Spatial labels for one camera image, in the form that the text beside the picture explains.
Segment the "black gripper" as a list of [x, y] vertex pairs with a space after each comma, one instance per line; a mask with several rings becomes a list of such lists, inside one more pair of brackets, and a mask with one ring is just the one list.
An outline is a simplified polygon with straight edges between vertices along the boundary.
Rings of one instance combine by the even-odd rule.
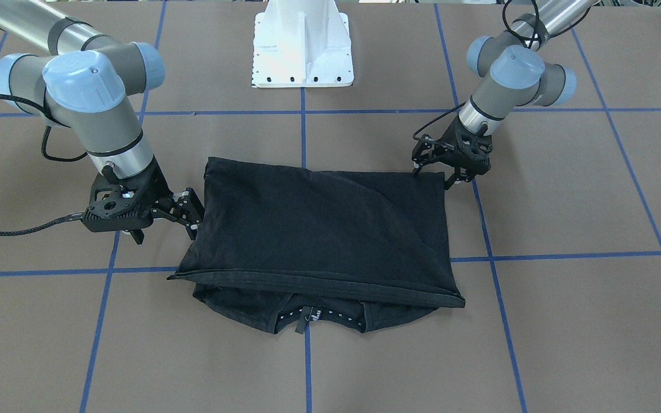
[[[172, 204], [172, 197], [173, 207], [162, 208]], [[103, 167], [92, 183], [82, 223], [90, 232], [130, 233], [140, 245], [144, 228], [154, 219], [181, 225], [195, 240], [204, 213], [204, 204], [193, 188], [173, 194], [157, 159], [152, 158], [144, 170], [129, 178], [117, 178], [113, 167]]]
[[455, 118], [444, 131], [442, 141], [430, 136], [413, 136], [413, 174], [419, 174], [425, 166], [441, 163], [453, 167], [453, 172], [445, 180], [444, 190], [459, 183], [472, 182], [475, 176], [483, 175], [491, 169], [491, 136], [481, 134], [487, 131], [488, 127], [483, 126], [479, 133], [472, 133], [462, 125], [459, 118]]

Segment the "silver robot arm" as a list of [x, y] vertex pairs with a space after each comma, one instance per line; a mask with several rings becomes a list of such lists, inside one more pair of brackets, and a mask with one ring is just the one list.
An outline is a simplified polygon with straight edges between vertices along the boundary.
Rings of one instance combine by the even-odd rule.
[[80, 221], [90, 232], [125, 232], [141, 244], [144, 228], [165, 219], [194, 240], [204, 206], [192, 188], [170, 190], [129, 99], [163, 83], [158, 50], [120, 42], [40, 1], [0, 1], [0, 30], [48, 52], [1, 58], [0, 100], [42, 117], [42, 155], [53, 126], [70, 128], [97, 169], [84, 212], [0, 237]]
[[510, 22], [496, 37], [479, 37], [470, 44], [466, 63], [482, 79], [470, 98], [452, 109], [456, 117], [440, 138], [424, 129], [413, 133], [414, 175], [441, 163], [452, 168], [446, 188], [470, 182], [491, 168], [492, 136], [513, 109], [548, 107], [569, 101], [577, 88], [571, 68], [550, 64], [538, 51], [549, 40], [575, 27], [592, 1], [533, 1], [533, 13]]

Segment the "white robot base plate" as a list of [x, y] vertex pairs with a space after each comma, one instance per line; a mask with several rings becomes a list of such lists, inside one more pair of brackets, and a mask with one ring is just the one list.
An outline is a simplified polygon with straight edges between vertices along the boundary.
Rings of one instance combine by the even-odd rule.
[[349, 19], [334, 1], [268, 1], [254, 21], [253, 87], [347, 87]]

